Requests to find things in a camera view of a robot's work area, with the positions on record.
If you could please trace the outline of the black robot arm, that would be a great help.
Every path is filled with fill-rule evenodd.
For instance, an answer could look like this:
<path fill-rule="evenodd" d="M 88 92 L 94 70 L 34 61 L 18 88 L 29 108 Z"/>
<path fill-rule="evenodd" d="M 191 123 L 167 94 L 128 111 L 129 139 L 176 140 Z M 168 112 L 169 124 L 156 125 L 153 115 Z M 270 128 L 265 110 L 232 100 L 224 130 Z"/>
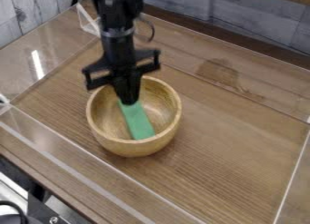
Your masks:
<path fill-rule="evenodd" d="M 139 99 L 140 82 L 145 73 L 160 69 L 160 50 L 135 48 L 135 19 L 144 8 L 143 0 L 92 0 L 98 16 L 102 46 L 100 58 L 81 73 L 88 91 L 110 85 L 121 103 Z"/>

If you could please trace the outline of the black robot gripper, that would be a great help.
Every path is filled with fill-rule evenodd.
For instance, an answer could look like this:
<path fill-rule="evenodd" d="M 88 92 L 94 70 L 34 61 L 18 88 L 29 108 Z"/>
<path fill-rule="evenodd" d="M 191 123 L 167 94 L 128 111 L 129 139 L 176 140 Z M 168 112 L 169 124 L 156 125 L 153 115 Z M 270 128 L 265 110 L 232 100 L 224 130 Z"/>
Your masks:
<path fill-rule="evenodd" d="M 160 69 L 161 52 L 159 49 L 136 49 L 131 36 L 102 37 L 100 42 L 102 55 L 81 70 L 85 89 L 90 91 L 109 84 L 121 103 L 133 104 L 139 98 L 141 76 Z"/>

